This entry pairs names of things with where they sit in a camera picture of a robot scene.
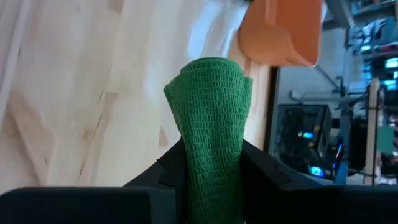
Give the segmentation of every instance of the crumpled green fabric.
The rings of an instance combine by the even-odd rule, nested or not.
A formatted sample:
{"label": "crumpled green fabric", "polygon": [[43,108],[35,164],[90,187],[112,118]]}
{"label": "crumpled green fabric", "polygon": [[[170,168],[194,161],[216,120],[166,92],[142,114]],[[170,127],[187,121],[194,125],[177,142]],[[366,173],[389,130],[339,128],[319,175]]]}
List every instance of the crumpled green fabric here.
{"label": "crumpled green fabric", "polygon": [[188,161],[188,223],[243,223],[239,156],[252,80],[225,58],[183,67],[164,93]]}

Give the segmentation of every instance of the textured green material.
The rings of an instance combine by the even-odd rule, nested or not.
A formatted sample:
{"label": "textured green material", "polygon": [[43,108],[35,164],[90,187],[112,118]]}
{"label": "textured green material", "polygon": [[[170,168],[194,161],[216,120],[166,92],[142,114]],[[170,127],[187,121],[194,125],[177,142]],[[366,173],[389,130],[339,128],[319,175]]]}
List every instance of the textured green material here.
{"label": "textured green material", "polygon": [[195,60],[164,92],[188,161],[188,223],[243,222],[239,156],[252,80],[225,58]]}

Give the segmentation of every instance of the black plastic part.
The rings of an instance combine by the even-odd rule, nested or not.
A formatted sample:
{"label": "black plastic part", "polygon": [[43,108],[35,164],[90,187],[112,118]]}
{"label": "black plastic part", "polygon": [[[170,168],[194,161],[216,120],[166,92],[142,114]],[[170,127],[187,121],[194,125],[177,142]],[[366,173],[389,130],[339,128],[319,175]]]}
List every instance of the black plastic part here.
{"label": "black plastic part", "polygon": [[[244,141],[246,223],[396,222],[392,186],[323,186]],[[183,141],[122,188],[26,188],[0,197],[0,223],[185,223]]]}

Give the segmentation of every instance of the blue led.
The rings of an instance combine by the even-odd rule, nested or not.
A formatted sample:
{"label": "blue led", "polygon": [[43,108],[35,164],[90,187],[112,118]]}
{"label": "blue led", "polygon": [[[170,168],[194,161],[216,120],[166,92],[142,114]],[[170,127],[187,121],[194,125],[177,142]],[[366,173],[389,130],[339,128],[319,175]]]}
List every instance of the blue led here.
{"label": "blue led", "polygon": [[338,156],[340,155],[341,148],[343,148],[343,145],[342,145],[342,144],[340,144],[340,145],[338,146],[338,150],[337,150],[337,154],[336,154],[336,159],[337,159]]}
{"label": "blue led", "polygon": [[305,138],[312,138],[313,137],[313,133],[304,133],[303,137]]}
{"label": "blue led", "polygon": [[310,167],[310,172],[312,175],[317,177],[323,177],[323,170],[320,167]]}

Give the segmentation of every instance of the orange plastic container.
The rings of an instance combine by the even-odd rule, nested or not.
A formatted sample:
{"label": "orange plastic container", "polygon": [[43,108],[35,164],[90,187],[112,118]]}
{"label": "orange plastic container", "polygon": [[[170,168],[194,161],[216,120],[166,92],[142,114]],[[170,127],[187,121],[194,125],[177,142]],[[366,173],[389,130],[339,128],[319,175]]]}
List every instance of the orange plastic container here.
{"label": "orange plastic container", "polygon": [[254,0],[239,28],[239,46],[259,63],[314,66],[321,16],[322,0]]}

